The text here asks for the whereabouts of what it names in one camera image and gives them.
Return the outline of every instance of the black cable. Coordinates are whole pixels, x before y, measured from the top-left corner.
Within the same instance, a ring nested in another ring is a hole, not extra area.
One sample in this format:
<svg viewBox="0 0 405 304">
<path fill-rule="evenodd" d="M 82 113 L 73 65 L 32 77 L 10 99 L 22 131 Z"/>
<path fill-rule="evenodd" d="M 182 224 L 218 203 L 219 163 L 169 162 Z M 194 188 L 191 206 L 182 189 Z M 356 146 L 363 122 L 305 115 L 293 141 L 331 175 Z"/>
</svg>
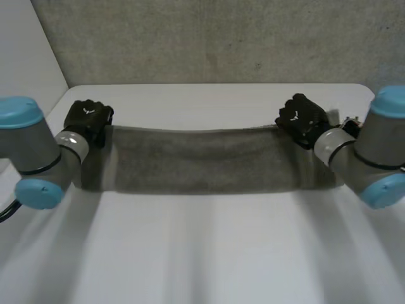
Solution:
<svg viewBox="0 0 405 304">
<path fill-rule="evenodd" d="M 9 219 L 18 209 L 21 207 L 21 203 L 16 199 L 2 212 L 0 212 L 0 223 L 3 223 L 5 220 Z"/>
</svg>

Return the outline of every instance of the black ring band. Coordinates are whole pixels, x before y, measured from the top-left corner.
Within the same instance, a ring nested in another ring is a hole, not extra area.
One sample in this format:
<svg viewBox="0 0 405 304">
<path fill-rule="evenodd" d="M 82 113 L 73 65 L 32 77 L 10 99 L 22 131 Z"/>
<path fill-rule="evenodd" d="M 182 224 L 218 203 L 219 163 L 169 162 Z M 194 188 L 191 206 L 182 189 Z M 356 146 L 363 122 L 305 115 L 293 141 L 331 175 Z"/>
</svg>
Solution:
<svg viewBox="0 0 405 304">
<path fill-rule="evenodd" d="M 18 171 L 18 173 L 20 173 L 21 175 L 35 175 L 35 174 L 40 174 L 43 171 L 49 170 L 50 168 L 52 168 L 53 166 L 55 166 L 57 163 L 60 162 L 60 160 L 62 159 L 62 154 L 60 153 L 59 156 L 52 161 L 49 165 L 46 165 L 45 167 L 39 168 L 39 169 L 35 169 L 32 171 Z"/>
<path fill-rule="evenodd" d="M 355 142 L 356 142 L 355 140 L 354 140 L 354 141 L 346 141 L 346 142 L 344 142 L 343 144 L 341 144 L 339 147 L 337 147 L 337 148 L 335 149 L 335 151 L 333 151 L 332 154 L 329 156 L 328 167 L 330 167 L 330 164 L 332 163 L 333 158 L 335 157 L 335 155 L 336 155 L 342 148 L 344 148 L 344 147 L 346 147 L 346 146 L 348 146 L 348 145 L 350 145 L 350 144 L 353 144 L 353 143 L 355 143 Z"/>
<path fill-rule="evenodd" d="M 373 163 L 372 161 L 366 160 L 361 155 L 359 155 L 356 150 L 354 150 L 354 155 L 358 158 L 358 160 L 361 160 L 367 166 L 377 168 L 377 169 L 381 169 L 381 170 L 389 170 L 389 171 L 399 170 L 403 166 L 403 164 L 398 165 L 398 166 L 388 166 L 388 165 L 379 165 L 377 163 Z"/>
<path fill-rule="evenodd" d="M 77 159 L 78 159 L 78 163 L 82 163 L 82 160 L 80 159 L 80 156 L 77 154 L 77 152 L 75 150 L 73 150 L 72 148 L 66 147 L 62 144 L 59 145 L 61 148 L 65 148 L 66 150 L 72 152 L 74 155 L 76 155 Z"/>
</svg>

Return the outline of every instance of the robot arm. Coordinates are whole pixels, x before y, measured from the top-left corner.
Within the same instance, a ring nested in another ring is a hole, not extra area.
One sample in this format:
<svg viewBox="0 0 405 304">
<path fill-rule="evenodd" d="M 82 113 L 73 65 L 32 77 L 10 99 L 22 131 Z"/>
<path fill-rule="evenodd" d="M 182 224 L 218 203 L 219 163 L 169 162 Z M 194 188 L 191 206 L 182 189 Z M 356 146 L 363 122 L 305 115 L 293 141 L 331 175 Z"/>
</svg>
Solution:
<svg viewBox="0 0 405 304">
<path fill-rule="evenodd" d="M 102 148 L 104 127 L 114 111 L 93 101 L 76 101 L 53 137 L 37 103 L 26 97 L 0 102 L 0 150 L 22 179 L 16 200 L 35 209 L 54 208 L 65 195 L 91 146 Z"/>
<path fill-rule="evenodd" d="M 405 86 L 382 89 L 360 128 L 357 120 L 329 124 L 326 112 L 296 94 L 280 110 L 278 127 L 339 175 L 371 208 L 405 196 Z"/>
</svg>

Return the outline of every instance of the table surface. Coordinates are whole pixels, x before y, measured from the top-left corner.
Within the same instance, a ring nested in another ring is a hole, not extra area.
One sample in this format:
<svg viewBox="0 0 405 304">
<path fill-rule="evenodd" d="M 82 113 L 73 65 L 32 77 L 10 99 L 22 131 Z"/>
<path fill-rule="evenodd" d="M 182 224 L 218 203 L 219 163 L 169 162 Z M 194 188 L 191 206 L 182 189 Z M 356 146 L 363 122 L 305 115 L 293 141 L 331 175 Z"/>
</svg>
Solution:
<svg viewBox="0 0 405 304">
<path fill-rule="evenodd" d="M 270 124 L 302 92 L 364 118 L 356 84 L 84 85 L 113 123 L 204 130 Z M 0 175 L 3 207 L 18 175 Z M 55 210 L 21 208 L 0 227 L 1 303 L 405 303 L 405 204 L 373 211 L 348 188 L 153 196 L 67 192 Z"/>
</svg>

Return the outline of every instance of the blue joint cap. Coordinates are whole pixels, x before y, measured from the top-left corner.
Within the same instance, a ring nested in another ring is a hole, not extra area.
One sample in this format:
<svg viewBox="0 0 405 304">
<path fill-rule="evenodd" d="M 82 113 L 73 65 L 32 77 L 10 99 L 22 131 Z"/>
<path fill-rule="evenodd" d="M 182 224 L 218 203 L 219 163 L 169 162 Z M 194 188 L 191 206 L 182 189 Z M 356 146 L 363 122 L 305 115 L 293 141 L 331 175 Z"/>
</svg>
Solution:
<svg viewBox="0 0 405 304">
<path fill-rule="evenodd" d="M 405 118 L 405 85 L 390 85 L 378 92 L 370 111 L 388 118 Z"/>
<path fill-rule="evenodd" d="M 62 188 L 43 179 L 22 179 L 15 186 L 16 199 L 34 209 L 52 209 L 64 195 Z"/>
<path fill-rule="evenodd" d="M 0 98 L 0 129 L 19 129 L 35 125 L 44 114 L 29 97 Z"/>
<path fill-rule="evenodd" d="M 391 206 L 405 196 L 405 174 L 384 177 L 368 186 L 359 196 L 372 209 Z"/>
</svg>

